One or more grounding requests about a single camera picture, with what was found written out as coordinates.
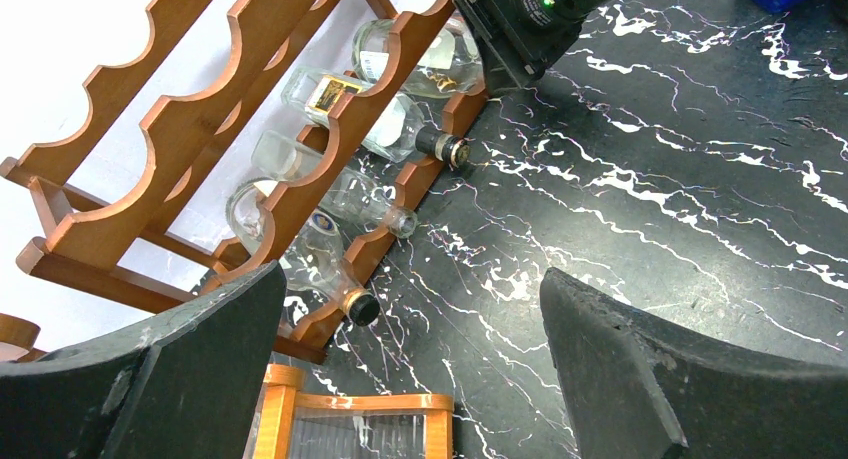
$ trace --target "empty bottle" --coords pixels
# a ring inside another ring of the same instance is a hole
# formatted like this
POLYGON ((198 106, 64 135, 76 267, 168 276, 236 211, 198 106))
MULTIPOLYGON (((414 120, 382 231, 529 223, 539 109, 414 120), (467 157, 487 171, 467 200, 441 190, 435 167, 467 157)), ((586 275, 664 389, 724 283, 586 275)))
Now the empty bottle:
MULTIPOLYGON (((322 157, 309 146, 267 131, 259 138, 251 162, 275 181, 291 182, 315 170, 322 157)), ((349 167, 342 169, 319 206, 351 223, 385 224, 400 238, 411 236, 418 226, 415 212, 392 204, 374 179, 349 167)))
MULTIPOLYGON (((353 70, 362 79, 377 82, 389 63, 389 31, 393 19, 365 23, 353 38, 353 70)), ((483 62, 471 31, 454 14, 418 61, 402 90, 416 96, 443 99, 468 92, 483 77, 483 62)))
MULTIPOLYGON (((262 244, 263 190, 277 184, 271 178, 254 179, 236 190, 227 201, 227 222, 251 254, 262 244)), ((336 223, 316 209, 279 259, 293 291, 314 289, 336 301, 357 325, 367 326, 380 313, 380 303, 344 267, 344 245, 336 223)))
MULTIPOLYGON (((283 90, 283 102, 312 122, 329 127, 328 114, 346 92, 358 94, 373 84, 342 74, 300 66, 283 90)), ((398 93, 362 141, 369 151, 401 162, 416 149, 459 167, 468 162, 468 141, 424 123, 424 113, 406 94, 398 93)))

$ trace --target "marble tabletop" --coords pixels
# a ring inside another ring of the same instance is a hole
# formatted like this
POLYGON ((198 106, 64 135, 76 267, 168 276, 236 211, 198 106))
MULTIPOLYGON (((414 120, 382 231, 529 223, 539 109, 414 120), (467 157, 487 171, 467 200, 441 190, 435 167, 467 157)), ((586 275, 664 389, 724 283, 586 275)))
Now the marble tabletop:
POLYGON ((848 365, 846 79, 826 0, 601 9, 536 87, 490 102, 474 166, 442 175, 371 281, 384 315, 344 325, 307 389, 453 394, 458 457, 577 457, 539 312, 549 267, 715 338, 848 365))

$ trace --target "yellow label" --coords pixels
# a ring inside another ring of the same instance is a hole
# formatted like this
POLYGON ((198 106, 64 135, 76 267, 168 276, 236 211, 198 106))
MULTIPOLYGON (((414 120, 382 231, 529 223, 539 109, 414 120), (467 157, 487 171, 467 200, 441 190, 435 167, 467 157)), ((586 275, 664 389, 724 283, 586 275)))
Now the yellow label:
POLYGON ((309 98, 307 106, 326 114, 346 92, 359 94, 361 90, 362 86, 342 81, 333 76, 324 76, 318 87, 315 88, 315 92, 312 93, 312 97, 309 98))

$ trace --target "glass bottle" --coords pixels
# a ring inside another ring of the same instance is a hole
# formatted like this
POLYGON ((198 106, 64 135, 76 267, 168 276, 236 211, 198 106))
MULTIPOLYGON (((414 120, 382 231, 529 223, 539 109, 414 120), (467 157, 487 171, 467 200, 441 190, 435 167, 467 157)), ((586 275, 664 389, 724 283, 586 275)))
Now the glass bottle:
MULTIPOLYGON (((259 138, 251 162, 275 181, 291 182, 315 170, 322 157, 309 146, 267 131, 259 138)), ((348 222, 385 224, 392 234, 400 238, 411 236, 418 226, 415 212, 392 204, 377 181, 349 167, 342 169, 330 190, 321 198, 319 206, 348 222)))
MULTIPOLYGON (((393 19, 363 24, 353 38, 353 70, 369 82, 377 82, 389 63, 389 31, 393 19)), ((421 57, 418 66, 401 86, 416 96, 449 98, 468 92, 483 77, 483 62, 471 31, 459 13, 451 17, 421 57)))
MULTIPOLYGON (((276 185, 271 178, 258 178, 239 187, 227 201, 227 223, 251 254, 262 244, 264 214, 262 189, 276 185)), ((306 224, 279 259, 288 288, 314 289, 337 301, 339 308, 357 325, 367 326, 380 313, 380 303, 351 277, 343 263, 344 245, 336 223, 314 210, 306 224)))
MULTIPOLYGON (((312 122, 329 127, 328 114, 346 92, 358 94, 373 84, 343 74, 300 66, 283 89, 283 102, 312 122)), ((424 113, 406 94, 398 93, 362 141, 369 151, 401 162, 416 149, 454 167, 468 162, 468 141, 424 123, 424 113)))

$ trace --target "bottle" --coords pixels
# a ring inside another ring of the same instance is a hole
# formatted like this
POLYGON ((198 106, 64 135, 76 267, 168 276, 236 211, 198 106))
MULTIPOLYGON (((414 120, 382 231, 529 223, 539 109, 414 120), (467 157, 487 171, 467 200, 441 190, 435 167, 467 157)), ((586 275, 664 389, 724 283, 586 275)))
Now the bottle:
MULTIPOLYGON (((377 82, 389 63, 392 19, 365 23, 353 38, 353 70, 363 80, 377 82)), ((449 98, 468 92, 483 77, 483 62, 474 37, 459 13, 451 17, 421 57, 401 90, 416 96, 449 98)))
MULTIPOLYGON (((259 138, 251 162, 275 181, 291 182, 315 170, 322 157, 309 146, 267 131, 259 138)), ((375 180, 349 167, 342 169, 319 207, 348 222, 385 224, 400 238, 411 236, 418 226, 415 212, 392 204, 375 180)))
MULTIPOLYGON (((329 127, 328 114, 346 92, 358 94, 373 84, 324 69, 300 66, 283 90, 283 102, 303 112, 312 122, 329 127)), ((392 162, 401 162, 415 149, 442 162, 461 167, 468 162, 468 141, 424 123, 421 108, 398 93, 368 132, 362 145, 392 162)))
MULTIPOLYGON (((251 254, 262 244, 264 214, 262 190, 277 184, 263 177, 243 184, 227 201, 227 223, 251 254)), ((357 325, 367 326, 380 313, 380 303, 351 277, 343 263, 344 245, 330 216, 316 209, 280 258, 288 288, 314 289, 337 301, 339 308, 357 325)))

